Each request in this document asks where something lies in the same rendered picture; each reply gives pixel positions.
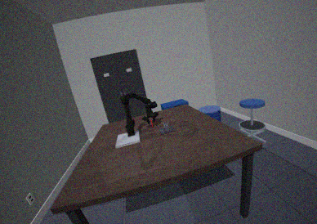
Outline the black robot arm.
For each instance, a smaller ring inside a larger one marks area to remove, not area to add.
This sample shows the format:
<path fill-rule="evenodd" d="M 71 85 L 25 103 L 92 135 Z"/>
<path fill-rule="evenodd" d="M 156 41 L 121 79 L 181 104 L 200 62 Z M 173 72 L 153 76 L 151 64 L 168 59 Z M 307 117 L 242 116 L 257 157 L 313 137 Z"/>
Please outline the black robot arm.
<path fill-rule="evenodd" d="M 158 106 L 155 101 L 151 102 L 150 99 L 144 98 L 142 96 L 138 96 L 137 94 L 135 94 L 133 92 L 128 93 L 126 95 L 122 95 L 121 102 L 123 103 L 125 115 L 127 118 L 125 128 L 127 129 L 128 136 L 134 136 L 134 134 L 135 134 L 135 132 L 134 132 L 134 126 L 135 126 L 134 119 L 132 119 L 132 117 L 131 117 L 129 106 L 128 106 L 129 99 L 131 99 L 132 97 L 136 98 L 137 100 L 142 101 L 144 104 L 148 104 L 148 105 L 143 106 L 146 108 L 146 111 L 149 111 L 149 110 L 151 110 L 151 108 L 153 109 L 153 108 Z M 149 113 L 149 117 L 151 117 L 153 119 L 156 117 L 156 115 L 157 115 L 156 111 L 155 112 L 151 111 L 151 113 Z"/>

